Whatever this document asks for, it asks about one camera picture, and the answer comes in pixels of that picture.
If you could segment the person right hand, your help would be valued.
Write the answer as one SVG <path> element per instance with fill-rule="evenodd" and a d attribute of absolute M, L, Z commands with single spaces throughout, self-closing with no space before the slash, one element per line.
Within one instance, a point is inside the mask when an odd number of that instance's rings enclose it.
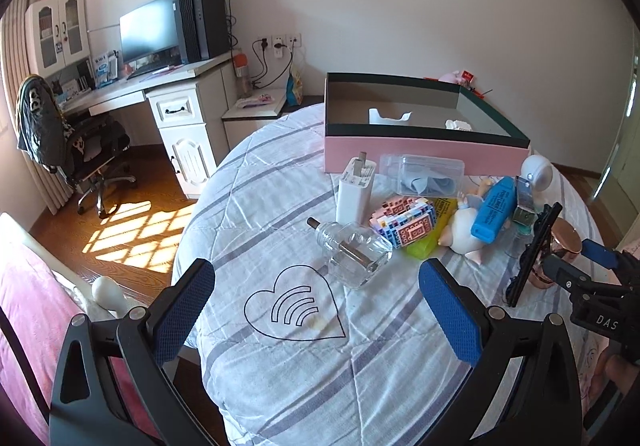
<path fill-rule="evenodd" d="M 626 359 L 623 359 L 619 354 L 613 354 L 605 357 L 603 362 L 603 373 L 608 380 L 612 381 L 616 388 L 620 391 L 624 397 L 634 385 L 636 380 L 638 369 L 636 366 L 631 365 Z"/>

